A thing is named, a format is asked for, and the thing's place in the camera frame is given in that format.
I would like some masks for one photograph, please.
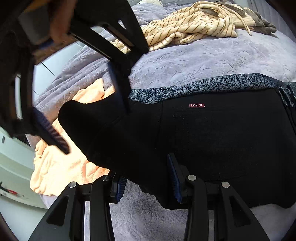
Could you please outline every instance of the silver screw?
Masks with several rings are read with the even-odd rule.
[[[222,182],[221,185],[224,188],[229,188],[230,187],[230,184],[228,182]]]
[[[187,178],[190,181],[195,181],[196,180],[196,176],[194,176],[194,175],[189,175]]]
[[[109,175],[104,175],[104,176],[101,177],[102,181],[108,181],[109,179],[110,179]]]
[[[69,187],[69,188],[74,188],[74,187],[76,187],[76,182],[70,182],[70,183],[68,184],[68,187]]]

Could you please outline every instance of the black garment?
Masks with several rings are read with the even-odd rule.
[[[173,197],[169,152],[204,181],[228,181],[249,207],[296,201],[294,123],[274,89],[130,105],[126,115],[116,94],[90,104],[69,101],[59,121],[89,161],[144,187],[165,208],[186,208]]]

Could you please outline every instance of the orange cloth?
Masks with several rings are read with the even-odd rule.
[[[114,92],[111,86],[106,91],[103,80],[98,79],[86,89],[78,91],[73,100],[81,103],[92,103]],[[109,170],[89,162],[56,119],[52,126],[67,141],[70,153],[65,155],[56,146],[48,146],[42,139],[36,145],[34,159],[35,170],[30,187],[36,193],[44,195],[60,195],[68,183],[75,181],[79,185],[91,183]]]

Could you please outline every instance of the clothing tag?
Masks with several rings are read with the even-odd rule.
[[[205,104],[189,104],[189,108],[204,108]]]

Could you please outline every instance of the bed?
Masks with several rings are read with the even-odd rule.
[[[164,6],[141,3],[132,9],[139,24],[145,25],[181,9],[182,4],[190,6],[190,1],[164,2]],[[296,81],[296,43],[289,37],[280,31],[270,36],[255,32],[249,36],[241,29],[236,32],[237,38],[208,37],[187,45],[168,45],[144,55],[132,69],[131,87],[185,85],[209,77],[239,73],[261,73],[284,82]],[[100,34],[108,40],[115,39],[106,31]],[[104,80],[105,89],[111,86],[107,59],[85,46],[39,96],[34,106],[53,122],[66,101],[98,78]],[[32,147],[40,140],[38,137],[28,139]],[[42,195],[47,207],[55,198]],[[119,204],[110,204],[110,211],[116,240],[183,240],[187,211],[163,209],[153,196],[141,192],[130,181],[122,200]],[[272,241],[280,240],[296,219],[296,205],[283,209],[269,204],[252,208],[252,212]],[[212,213],[209,217],[209,240],[213,240]],[[89,203],[86,203],[85,238],[89,240]]]

